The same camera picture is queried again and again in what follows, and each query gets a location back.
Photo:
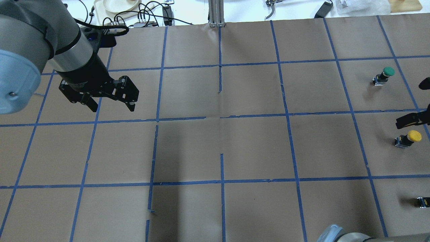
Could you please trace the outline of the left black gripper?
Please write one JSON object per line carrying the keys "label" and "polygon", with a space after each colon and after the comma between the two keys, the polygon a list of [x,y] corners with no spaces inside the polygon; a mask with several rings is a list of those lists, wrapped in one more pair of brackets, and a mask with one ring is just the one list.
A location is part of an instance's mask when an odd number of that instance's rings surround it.
{"label": "left black gripper", "polygon": [[60,92],[71,103],[80,103],[97,112],[98,103],[93,97],[108,97],[124,103],[131,112],[135,110],[138,88],[129,76],[114,80],[98,54],[92,54],[89,61],[76,70],[57,73],[65,82],[60,84]]}

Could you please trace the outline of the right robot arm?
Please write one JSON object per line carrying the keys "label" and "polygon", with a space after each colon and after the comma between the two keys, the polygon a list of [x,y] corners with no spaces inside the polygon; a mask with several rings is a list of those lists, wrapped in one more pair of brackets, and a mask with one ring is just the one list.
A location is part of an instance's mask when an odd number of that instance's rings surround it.
{"label": "right robot arm", "polygon": [[368,177],[336,178],[352,186],[338,221],[327,233],[335,242],[428,242],[429,139],[422,126],[396,129],[406,112],[355,115]]}

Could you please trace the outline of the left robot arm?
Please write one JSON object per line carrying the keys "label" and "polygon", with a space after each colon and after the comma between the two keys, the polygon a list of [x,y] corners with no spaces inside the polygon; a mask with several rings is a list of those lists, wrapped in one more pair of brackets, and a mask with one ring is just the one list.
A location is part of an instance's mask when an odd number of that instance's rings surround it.
{"label": "left robot arm", "polygon": [[128,76],[114,79],[98,56],[115,46],[125,25],[94,26],[77,20],[60,0],[1,1],[1,114],[23,110],[47,64],[61,77],[71,103],[98,110],[97,97],[124,103],[133,112],[139,90]]}

